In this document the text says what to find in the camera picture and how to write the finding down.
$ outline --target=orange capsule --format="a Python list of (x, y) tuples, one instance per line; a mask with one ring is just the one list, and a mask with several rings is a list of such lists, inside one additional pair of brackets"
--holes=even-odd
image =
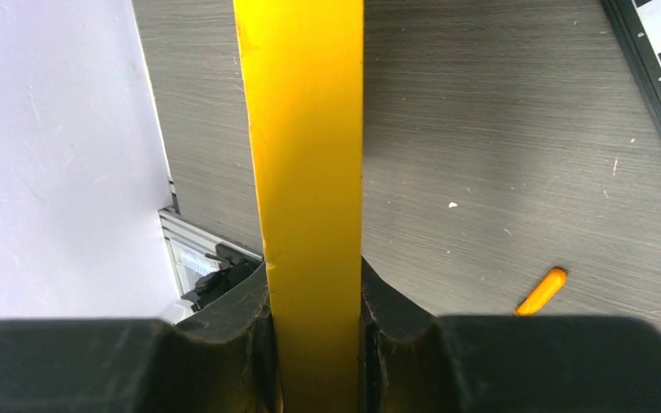
[(532, 316), (553, 298), (566, 283), (566, 271), (554, 268), (543, 277), (534, 291), (516, 308), (517, 316)]

